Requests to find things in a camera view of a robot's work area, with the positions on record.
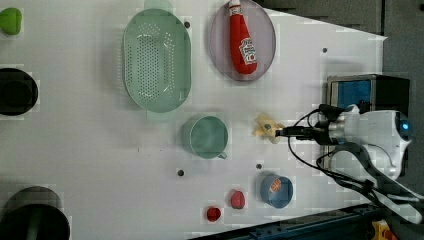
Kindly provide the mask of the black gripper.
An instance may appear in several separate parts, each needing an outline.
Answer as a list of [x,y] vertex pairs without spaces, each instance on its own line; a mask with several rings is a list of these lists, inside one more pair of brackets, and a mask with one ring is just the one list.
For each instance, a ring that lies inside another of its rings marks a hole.
[[329,132],[324,128],[290,126],[283,129],[284,131],[276,131],[275,137],[302,137],[304,140],[315,141],[319,145],[332,145],[333,142],[329,137]]

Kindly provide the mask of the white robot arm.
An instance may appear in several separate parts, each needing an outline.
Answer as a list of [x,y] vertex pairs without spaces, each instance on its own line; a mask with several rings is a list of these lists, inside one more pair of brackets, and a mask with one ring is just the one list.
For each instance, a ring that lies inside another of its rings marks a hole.
[[421,224],[423,196],[397,181],[412,142],[408,117],[396,110],[362,113],[355,104],[345,109],[321,104],[315,111],[323,115],[316,124],[295,123],[272,135],[328,146],[330,151],[316,160],[315,169],[403,220]]

